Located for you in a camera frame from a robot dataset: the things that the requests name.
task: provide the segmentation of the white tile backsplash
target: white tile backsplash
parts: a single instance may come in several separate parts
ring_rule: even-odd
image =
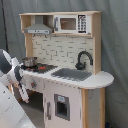
[[[86,50],[93,56],[93,39],[85,37],[33,34],[32,42],[33,55],[46,64],[75,68],[81,51]],[[93,71],[86,55],[82,55],[81,62],[86,62],[86,70]]]

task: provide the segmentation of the gray curtain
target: gray curtain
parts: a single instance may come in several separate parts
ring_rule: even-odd
[[[106,120],[128,127],[128,0],[4,0],[9,52],[25,57],[20,13],[102,11],[102,70],[115,77],[106,88]]]
[[[0,0],[0,49],[6,50],[5,26],[3,20],[2,2]]]

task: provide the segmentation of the faucet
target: faucet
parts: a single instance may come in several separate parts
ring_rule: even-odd
[[[76,64],[77,70],[83,70],[83,69],[85,69],[86,63],[82,64],[82,63],[80,62],[81,55],[83,55],[83,54],[86,54],[86,55],[88,56],[88,58],[89,58],[89,60],[90,60],[90,65],[93,65],[92,56],[91,56],[88,52],[82,51],[82,52],[80,52],[80,53],[78,54],[78,63]]]

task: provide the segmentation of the stovetop burner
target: stovetop burner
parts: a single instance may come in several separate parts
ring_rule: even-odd
[[[36,72],[36,73],[46,73],[56,67],[57,66],[41,64],[41,63],[38,63],[36,66],[33,66],[33,67],[26,67],[24,65],[21,65],[21,69],[30,71],[30,72]]]

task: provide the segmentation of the microwave door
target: microwave door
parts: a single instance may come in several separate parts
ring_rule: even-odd
[[[78,33],[77,15],[55,15],[55,33]]]

